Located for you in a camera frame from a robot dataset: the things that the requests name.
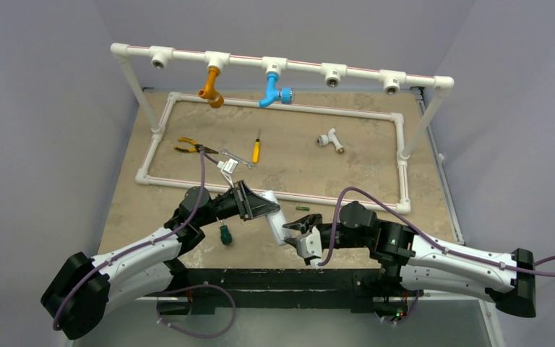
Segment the white remote control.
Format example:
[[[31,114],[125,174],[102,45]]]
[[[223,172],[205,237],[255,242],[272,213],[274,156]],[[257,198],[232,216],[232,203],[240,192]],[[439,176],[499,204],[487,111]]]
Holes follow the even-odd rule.
[[[291,236],[291,231],[283,227],[287,223],[284,212],[281,210],[280,203],[272,190],[261,193],[261,196],[278,206],[276,212],[266,215],[266,221],[269,224],[275,240],[279,246],[286,245],[285,240]]]

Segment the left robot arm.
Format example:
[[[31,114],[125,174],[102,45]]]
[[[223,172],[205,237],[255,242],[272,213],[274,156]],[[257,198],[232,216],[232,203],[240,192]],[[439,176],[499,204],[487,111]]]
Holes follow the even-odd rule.
[[[149,236],[109,253],[68,257],[40,298],[53,328],[76,340],[128,301],[161,291],[179,295],[186,288],[186,276],[173,268],[178,257],[205,238],[203,226],[235,216],[243,221],[265,218],[275,236],[285,223],[272,191],[257,194],[237,181],[212,197],[197,186],[187,190],[172,217]]]

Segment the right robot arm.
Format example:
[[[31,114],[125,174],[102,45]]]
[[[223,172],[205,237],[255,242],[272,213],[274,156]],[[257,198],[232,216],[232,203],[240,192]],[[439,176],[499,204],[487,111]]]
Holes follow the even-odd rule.
[[[518,248],[510,253],[485,252],[415,233],[359,202],[343,206],[337,223],[323,223],[319,213],[282,225],[283,239],[312,267],[321,267],[323,251],[366,248],[385,270],[377,285],[386,294],[399,289],[444,291],[491,302],[503,313],[536,316],[533,253]]]

